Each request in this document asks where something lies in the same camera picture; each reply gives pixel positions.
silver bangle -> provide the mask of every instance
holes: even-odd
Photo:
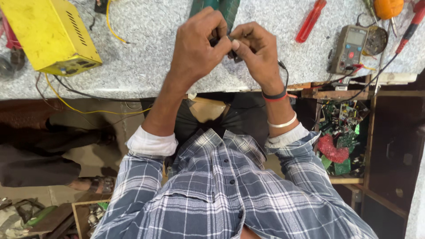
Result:
[[[293,122],[295,122],[295,120],[297,119],[297,113],[296,113],[296,112],[294,112],[294,113],[295,113],[294,118],[292,118],[292,120],[290,120],[290,121],[289,121],[289,122],[287,122],[287,123],[284,123],[284,124],[281,124],[281,125],[274,125],[274,124],[270,123],[270,122],[267,120],[267,124],[269,124],[269,126],[270,126],[270,127],[273,127],[273,128],[283,128],[283,127],[286,127],[286,126],[288,126],[288,125],[292,124]]]

multimeter display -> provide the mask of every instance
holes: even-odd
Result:
[[[355,45],[363,45],[363,41],[366,37],[365,33],[359,33],[355,31],[348,32],[347,43]]]

yellow wire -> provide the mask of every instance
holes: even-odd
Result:
[[[116,112],[111,112],[111,111],[102,111],[102,110],[100,110],[100,111],[90,111],[90,112],[82,112],[82,111],[79,111],[79,110],[77,110],[77,109],[75,109],[75,108],[73,108],[72,106],[70,106],[67,102],[65,102],[60,96],[59,96],[59,94],[56,92],[56,90],[53,88],[53,86],[50,84],[50,81],[49,81],[49,79],[47,78],[47,74],[46,73],[44,73],[44,75],[45,75],[45,77],[46,77],[46,81],[47,81],[47,84],[49,85],[49,87],[50,87],[50,89],[52,89],[53,90],[53,92],[55,93],[55,95],[56,95],[56,97],[60,100],[60,101],[62,101],[66,106],[68,106],[69,108],[71,108],[71,109],[73,109],[73,110],[75,110],[75,111],[77,111],[77,112],[80,112],[80,113],[82,113],[82,114],[91,114],[91,113],[97,113],[97,112],[105,112],[105,113],[111,113],[111,114],[140,114],[140,113],[143,113],[143,112],[145,112],[145,111],[148,111],[148,110],[150,110],[151,108],[148,108],[148,109],[145,109],[144,111],[138,111],[138,112],[129,112],[129,113],[116,113]]]
[[[363,65],[363,68],[364,68],[364,69],[371,70],[371,71],[376,71],[376,69],[375,69],[375,68],[370,68],[370,67],[367,67],[367,66],[365,66],[365,65]]]
[[[117,35],[115,34],[115,32],[112,30],[111,26],[109,25],[109,4],[110,4],[111,2],[112,2],[112,1],[111,1],[111,0],[109,0],[109,1],[108,1],[108,4],[106,5],[106,24],[108,25],[109,30],[112,32],[112,34],[113,34],[116,38],[118,38],[120,41],[125,42],[125,43],[127,43],[127,44],[128,44],[128,42],[127,42],[126,40],[123,40],[122,38],[120,38],[119,36],[117,36]]]

wrist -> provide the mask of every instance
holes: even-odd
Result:
[[[164,84],[162,85],[161,92],[176,97],[183,97],[187,90],[188,88],[184,86],[184,83],[179,77],[168,73],[165,77]]]
[[[280,80],[280,78],[278,80],[273,80],[261,85],[261,90],[266,95],[278,95],[282,93],[284,89],[285,89],[285,85]]]

red mesh bag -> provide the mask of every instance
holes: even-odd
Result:
[[[336,148],[332,135],[326,134],[319,139],[317,148],[332,162],[342,163],[349,156],[347,147]]]

